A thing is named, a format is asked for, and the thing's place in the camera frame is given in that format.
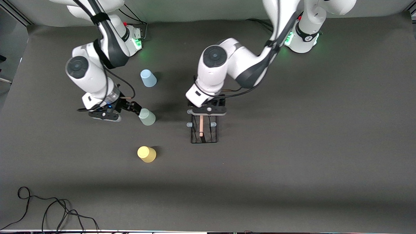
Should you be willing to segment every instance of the table surface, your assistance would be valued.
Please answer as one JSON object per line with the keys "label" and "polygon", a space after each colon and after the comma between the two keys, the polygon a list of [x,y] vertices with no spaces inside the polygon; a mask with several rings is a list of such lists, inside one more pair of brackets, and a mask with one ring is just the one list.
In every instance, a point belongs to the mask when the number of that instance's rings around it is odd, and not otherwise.
{"label": "table surface", "polygon": [[[0,119],[0,224],[21,217],[16,193],[28,186],[69,199],[101,229],[415,233],[411,27],[408,13],[328,19],[309,53],[284,48],[260,87],[227,99],[218,143],[194,145],[185,92],[201,52],[235,37],[259,53],[269,37],[261,25],[149,25],[143,51],[113,71],[156,114],[150,127],[129,112],[116,123],[75,111],[83,92],[64,66],[98,36],[93,27],[31,26]],[[142,69],[156,86],[143,85]],[[157,150],[154,162],[137,157],[143,145]],[[32,200],[9,228],[39,229],[48,204]],[[47,227],[61,213],[52,208]],[[65,228],[79,229],[74,219]]]}

